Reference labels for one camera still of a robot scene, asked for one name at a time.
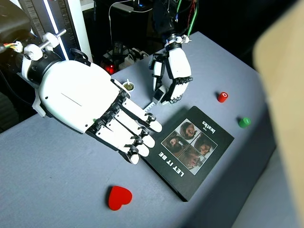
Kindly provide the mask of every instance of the red wire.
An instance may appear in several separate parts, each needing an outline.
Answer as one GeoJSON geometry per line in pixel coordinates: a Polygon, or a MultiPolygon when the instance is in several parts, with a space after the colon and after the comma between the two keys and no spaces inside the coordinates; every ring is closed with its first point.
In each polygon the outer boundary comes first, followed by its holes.
{"type": "Polygon", "coordinates": [[[191,16],[192,10],[194,10],[194,0],[192,1],[191,9],[190,9],[190,12],[189,12],[187,27],[189,27],[190,16],[191,16]]]}

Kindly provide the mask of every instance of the gray table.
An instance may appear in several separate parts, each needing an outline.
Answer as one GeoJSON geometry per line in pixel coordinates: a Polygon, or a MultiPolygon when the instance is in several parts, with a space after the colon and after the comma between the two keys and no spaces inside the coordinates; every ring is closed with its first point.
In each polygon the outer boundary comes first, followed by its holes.
{"type": "MultiPolygon", "coordinates": [[[[197,106],[235,137],[190,202],[177,195],[141,160],[117,152],[51,118],[35,115],[0,134],[1,228],[230,227],[275,148],[259,76],[200,33],[184,45],[193,82],[176,104],[154,107],[160,123],[197,106]],[[221,104],[215,93],[225,91],[221,104]],[[247,116],[250,127],[238,126],[247,116]],[[109,187],[133,193],[131,204],[111,211],[109,187]]],[[[113,78],[135,83],[133,100],[152,97],[148,59],[113,78]]]]}

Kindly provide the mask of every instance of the metal rod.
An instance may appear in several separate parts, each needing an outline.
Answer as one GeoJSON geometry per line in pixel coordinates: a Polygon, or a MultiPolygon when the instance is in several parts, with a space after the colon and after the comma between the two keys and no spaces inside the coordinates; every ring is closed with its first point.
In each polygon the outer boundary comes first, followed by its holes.
{"type": "MultiPolygon", "coordinates": [[[[63,34],[65,34],[67,32],[67,30],[64,28],[62,30],[60,30],[55,36],[57,38],[59,38],[60,36],[62,36],[63,34]]],[[[49,40],[44,41],[42,44],[40,44],[38,47],[40,49],[44,49],[46,46],[48,46],[51,42],[49,40]]]]}

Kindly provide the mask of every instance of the small cup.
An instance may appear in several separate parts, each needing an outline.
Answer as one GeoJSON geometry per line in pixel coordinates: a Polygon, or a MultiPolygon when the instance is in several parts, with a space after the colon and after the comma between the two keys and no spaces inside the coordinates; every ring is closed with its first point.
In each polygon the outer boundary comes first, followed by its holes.
{"type": "Polygon", "coordinates": [[[125,82],[123,83],[123,87],[126,88],[126,90],[128,90],[129,92],[133,91],[135,88],[135,85],[132,82],[125,82]]]}

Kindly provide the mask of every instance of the book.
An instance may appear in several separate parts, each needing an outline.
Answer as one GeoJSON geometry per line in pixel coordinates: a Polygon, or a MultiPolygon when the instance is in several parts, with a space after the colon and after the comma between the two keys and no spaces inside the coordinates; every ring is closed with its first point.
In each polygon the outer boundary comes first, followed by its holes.
{"type": "Polygon", "coordinates": [[[233,140],[194,106],[174,124],[163,127],[144,159],[183,201],[189,201],[233,140]]]}

